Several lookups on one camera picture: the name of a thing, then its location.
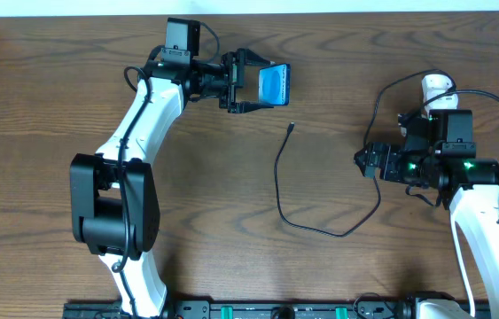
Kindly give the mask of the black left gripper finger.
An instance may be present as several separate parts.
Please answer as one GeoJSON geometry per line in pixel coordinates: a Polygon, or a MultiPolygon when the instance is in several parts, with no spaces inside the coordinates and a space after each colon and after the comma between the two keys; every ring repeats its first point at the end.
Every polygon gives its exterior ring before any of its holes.
{"type": "Polygon", "coordinates": [[[272,62],[260,56],[256,52],[245,49],[245,64],[247,66],[271,66],[272,62]]]}
{"type": "Polygon", "coordinates": [[[243,113],[250,113],[261,109],[272,109],[273,105],[261,104],[256,102],[244,102],[243,113]]]}

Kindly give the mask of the blue Galaxy smartphone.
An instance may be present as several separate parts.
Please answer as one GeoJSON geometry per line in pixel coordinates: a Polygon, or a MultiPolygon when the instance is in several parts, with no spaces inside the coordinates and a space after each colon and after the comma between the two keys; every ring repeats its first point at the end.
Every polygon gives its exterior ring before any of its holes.
{"type": "Polygon", "coordinates": [[[272,106],[290,103],[291,66],[280,64],[259,71],[258,102],[272,106]]]}

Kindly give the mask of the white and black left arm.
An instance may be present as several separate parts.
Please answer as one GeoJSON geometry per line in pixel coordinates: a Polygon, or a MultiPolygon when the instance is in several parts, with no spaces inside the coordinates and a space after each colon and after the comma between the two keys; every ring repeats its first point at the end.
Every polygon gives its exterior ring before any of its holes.
{"type": "Polygon", "coordinates": [[[152,49],[136,80],[135,98],[112,136],[70,169],[76,241],[110,269],[130,318],[172,318],[168,288],[152,250],[160,229],[153,165],[173,122],[189,103],[215,98],[228,113],[288,105],[292,70],[247,48],[200,60],[206,24],[170,18],[164,44],[152,49]]]}

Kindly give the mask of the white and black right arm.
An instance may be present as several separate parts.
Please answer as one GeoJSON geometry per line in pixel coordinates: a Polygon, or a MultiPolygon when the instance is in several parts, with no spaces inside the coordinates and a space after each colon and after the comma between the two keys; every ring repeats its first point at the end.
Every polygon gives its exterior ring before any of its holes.
{"type": "Polygon", "coordinates": [[[369,142],[354,156],[362,175],[433,188],[464,234],[485,285],[490,314],[499,318],[499,164],[478,159],[469,110],[431,110],[411,121],[403,144],[369,142]]]}

